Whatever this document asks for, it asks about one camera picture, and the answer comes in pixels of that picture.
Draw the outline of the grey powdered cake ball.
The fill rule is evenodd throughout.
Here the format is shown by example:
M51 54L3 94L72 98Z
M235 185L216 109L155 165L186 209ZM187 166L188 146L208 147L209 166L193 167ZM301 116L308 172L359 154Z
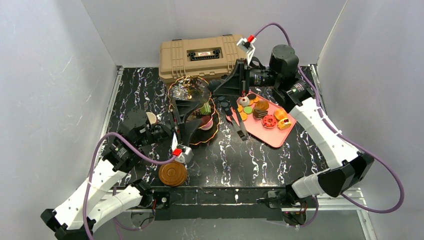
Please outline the grey powdered cake ball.
M245 97L240 97L240 98L237 100L237 103L238 103L240 106L242 106L243 108L244 108L244 107L249 106L249 105L250 105L250 102L251 102L251 100L250 100L247 96L245 96Z

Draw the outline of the metal tongs black handle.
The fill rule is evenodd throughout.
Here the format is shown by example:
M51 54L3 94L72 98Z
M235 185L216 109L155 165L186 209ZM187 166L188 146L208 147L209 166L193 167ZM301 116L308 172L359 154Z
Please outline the metal tongs black handle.
M218 102L220 103L225 115L229 118L234 130L241 138L242 141L248 139L248 133L243 123L241 114L238 112L237 98L234 96L218 96Z

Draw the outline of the green layered cake slice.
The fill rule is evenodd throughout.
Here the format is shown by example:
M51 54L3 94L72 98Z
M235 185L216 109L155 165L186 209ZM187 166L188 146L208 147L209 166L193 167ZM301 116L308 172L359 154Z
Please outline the green layered cake slice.
M200 113L203 116L209 116L212 114L212 107L209 102L204 103L204 105L200 108Z

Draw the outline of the chocolate layered cake slice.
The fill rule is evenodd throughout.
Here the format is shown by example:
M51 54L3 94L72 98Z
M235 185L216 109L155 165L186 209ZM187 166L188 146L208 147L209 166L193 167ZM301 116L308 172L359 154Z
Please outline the chocolate layered cake slice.
M268 115L267 109L261 109L261 108L254 108L252 110L252 115L255 119L260 120L263 119L265 116Z

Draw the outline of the black three tier cake stand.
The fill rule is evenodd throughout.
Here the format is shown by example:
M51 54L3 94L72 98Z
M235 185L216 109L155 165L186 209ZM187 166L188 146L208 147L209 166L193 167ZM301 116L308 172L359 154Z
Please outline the black three tier cake stand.
M209 83L198 76L183 76L169 86L167 96L169 109L177 110L183 123L184 142L197 146L212 141L219 130L220 115Z

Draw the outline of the pink serving tray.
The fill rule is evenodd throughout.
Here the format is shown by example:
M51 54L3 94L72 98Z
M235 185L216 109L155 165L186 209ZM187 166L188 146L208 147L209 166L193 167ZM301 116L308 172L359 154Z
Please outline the pink serving tray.
M281 107L276 103L273 103L258 94L256 94L256 96L259 98L259 100L268 101L268 114L274 115L274 111L276 109L281 109ZM255 119L253 117L253 114L248 114L247 116L247 120L243 121L247 133L258 138L259 140L273 148L279 148L283 145L289 133L294 128L295 123L297 122L290 114L288 114L288 118L291 121L292 125L288 129L280 130L277 125L274 128L263 127L262 120Z

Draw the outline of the red strawberry tart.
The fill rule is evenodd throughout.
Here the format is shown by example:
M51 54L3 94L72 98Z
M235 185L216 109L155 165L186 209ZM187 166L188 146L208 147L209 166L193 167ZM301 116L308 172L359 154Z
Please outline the red strawberry tart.
M265 115L261 120L262 126L267 129L272 129L277 125L277 119L273 115Z

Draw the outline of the orange sugared bun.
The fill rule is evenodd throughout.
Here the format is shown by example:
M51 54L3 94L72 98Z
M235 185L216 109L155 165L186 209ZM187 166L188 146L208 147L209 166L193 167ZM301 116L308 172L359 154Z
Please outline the orange sugared bun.
M288 113L282 108L277 108L273 115L278 122L288 118Z

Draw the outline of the yellow roll cake with cherry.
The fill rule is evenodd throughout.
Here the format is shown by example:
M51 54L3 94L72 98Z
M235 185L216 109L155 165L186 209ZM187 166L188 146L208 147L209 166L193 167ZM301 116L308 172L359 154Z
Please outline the yellow roll cake with cherry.
M278 121L277 127L279 130L289 129L292 126L292 122L289 118L283 118Z

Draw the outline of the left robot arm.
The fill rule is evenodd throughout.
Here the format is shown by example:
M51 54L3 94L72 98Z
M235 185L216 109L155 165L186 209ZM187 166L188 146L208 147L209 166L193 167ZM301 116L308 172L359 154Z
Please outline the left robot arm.
M104 195L142 161L154 165L183 164L193 157L190 141L199 128L200 119L188 117L201 107L199 101L174 100L168 124L151 123L142 109L125 115L120 132L108 132L100 138L95 150L104 141L108 144L102 158L92 156L88 177L56 208L45 209L41 219L58 240L91 240L94 232L130 208L153 197L151 186L139 179L123 191L104 199ZM144 155L140 147L171 140L172 156L168 160L154 160Z

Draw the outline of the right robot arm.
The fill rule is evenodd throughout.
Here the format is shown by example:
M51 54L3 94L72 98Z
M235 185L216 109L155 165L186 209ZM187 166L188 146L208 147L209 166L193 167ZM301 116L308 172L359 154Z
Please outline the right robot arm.
M338 197L365 177L374 158L342 139L317 106L312 86L300 79L298 64L295 50L279 44L271 51L268 67L252 67L238 59L229 76L212 80L208 88L214 96L241 97L250 87L271 87L273 98L306 130L328 166L296 180L286 190L298 199L322 194Z

